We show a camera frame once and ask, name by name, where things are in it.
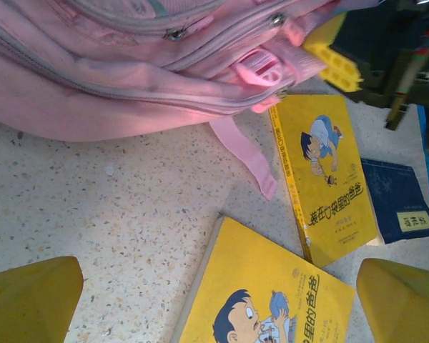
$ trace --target book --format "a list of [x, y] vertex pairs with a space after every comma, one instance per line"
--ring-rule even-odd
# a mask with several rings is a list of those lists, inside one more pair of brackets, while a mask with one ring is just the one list
[[343, 96], [292, 95], [270, 109], [305, 258], [324, 267], [377, 236]]
[[361, 159], [386, 244], [429, 236], [429, 207], [411, 166]]
[[220, 217], [170, 342], [341, 343], [354, 295], [304, 259]]

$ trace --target pink strap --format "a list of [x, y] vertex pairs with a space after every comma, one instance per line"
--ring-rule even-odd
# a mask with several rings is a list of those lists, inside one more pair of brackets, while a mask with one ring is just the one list
[[242, 161], [254, 175], [264, 197], [270, 200], [277, 191], [277, 181], [270, 173], [267, 159], [238, 129], [231, 116], [209, 123], [221, 143]]

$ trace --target label on book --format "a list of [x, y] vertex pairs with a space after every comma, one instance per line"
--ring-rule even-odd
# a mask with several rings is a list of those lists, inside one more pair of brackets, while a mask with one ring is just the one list
[[402, 232], [429, 229], [429, 214], [426, 211], [397, 212]]

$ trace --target plastic buckle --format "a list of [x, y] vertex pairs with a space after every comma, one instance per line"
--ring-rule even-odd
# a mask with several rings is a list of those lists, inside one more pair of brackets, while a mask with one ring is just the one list
[[232, 68], [248, 84], [274, 86], [283, 78], [282, 64], [270, 51], [257, 48], [232, 65]]

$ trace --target book spine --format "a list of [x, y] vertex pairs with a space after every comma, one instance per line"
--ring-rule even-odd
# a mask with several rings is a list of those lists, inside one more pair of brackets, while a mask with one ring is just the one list
[[286, 177], [286, 185], [290, 194], [292, 208], [294, 210], [295, 221], [297, 222], [297, 228], [299, 231], [300, 241], [302, 243], [302, 250], [307, 261], [312, 262], [312, 256], [310, 253], [310, 248], [307, 244], [307, 238], [310, 239], [307, 235], [307, 225], [302, 212], [302, 206], [300, 205], [299, 194], [295, 185], [294, 174], [292, 172], [292, 167], [289, 160], [289, 154], [287, 153], [287, 147], [282, 135], [282, 127], [280, 123], [280, 118], [278, 116], [278, 109], [276, 106], [271, 107], [269, 110], [270, 118], [272, 120], [273, 133], [277, 141], [278, 152], [281, 158], [283, 171]]

